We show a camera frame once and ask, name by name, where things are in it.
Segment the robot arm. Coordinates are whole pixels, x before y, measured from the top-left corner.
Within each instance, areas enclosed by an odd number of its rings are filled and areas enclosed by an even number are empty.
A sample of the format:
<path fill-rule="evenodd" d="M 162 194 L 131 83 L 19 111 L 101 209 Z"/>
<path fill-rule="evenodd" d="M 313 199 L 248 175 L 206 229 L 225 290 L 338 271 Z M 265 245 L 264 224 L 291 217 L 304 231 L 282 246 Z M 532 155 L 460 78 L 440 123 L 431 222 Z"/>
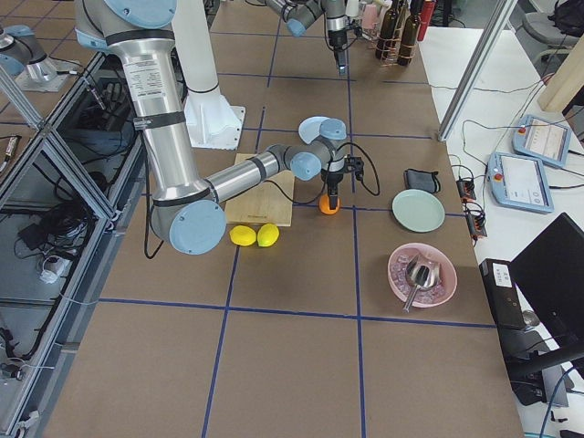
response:
<path fill-rule="evenodd" d="M 325 38 L 332 51 L 337 70 L 341 76 L 347 73 L 349 49 L 349 19 L 344 1 L 265 1 L 267 7 L 277 13 L 285 22 L 293 37 L 302 37 L 322 16 L 325 24 Z"/>
<path fill-rule="evenodd" d="M 222 203 L 282 171 L 307 181 L 336 171 L 345 123 L 323 120 L 306 145 L 276 144 L 207 178 L 193 147 L 226 145 L 242 119 L 219 89 L 209 26 L 200 1 L 78 1 L 83 47 L 119 58 L 145 139 L 156 190 L 151 228 L 176 250 L 199 255 L 222 239 Z"/>

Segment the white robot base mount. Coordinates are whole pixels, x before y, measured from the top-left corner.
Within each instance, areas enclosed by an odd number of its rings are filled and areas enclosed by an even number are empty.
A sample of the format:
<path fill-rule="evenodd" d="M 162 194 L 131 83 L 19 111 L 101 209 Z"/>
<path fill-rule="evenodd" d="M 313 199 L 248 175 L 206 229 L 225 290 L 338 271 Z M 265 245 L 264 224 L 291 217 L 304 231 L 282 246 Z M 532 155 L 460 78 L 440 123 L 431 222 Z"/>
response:
<path fill-rule="evenodd" d="M 203 2 L 179 0 L 172 31 L 187 88 L 184 113 L 192 146 L 236 150 L 245 108 L 230 105 L 220 90 Z"/>

